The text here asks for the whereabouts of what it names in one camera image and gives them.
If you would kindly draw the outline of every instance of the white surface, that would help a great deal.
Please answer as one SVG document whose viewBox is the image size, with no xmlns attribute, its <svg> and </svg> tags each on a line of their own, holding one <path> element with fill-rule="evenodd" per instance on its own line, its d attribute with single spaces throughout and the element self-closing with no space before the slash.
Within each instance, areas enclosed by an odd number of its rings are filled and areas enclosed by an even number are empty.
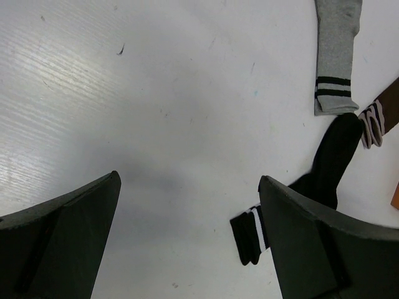
<svg viewBox="0 0 399 299">
<path fill-rule="evenodd" d="M 361 108 L 399 76 L 398 11 L 364 0 Z M 92 298 L 281 297 L 270 252 L 240 264 L 229 219 L 261 175 L 304 174 L 332 120 L 313 116 L 313 0 L 3 0 L 0 22 L 0 214 L 116 169 Z M 359 146 L 340 211 L 399 227 L 398 147 L 399 129 Z"/>
</svg>

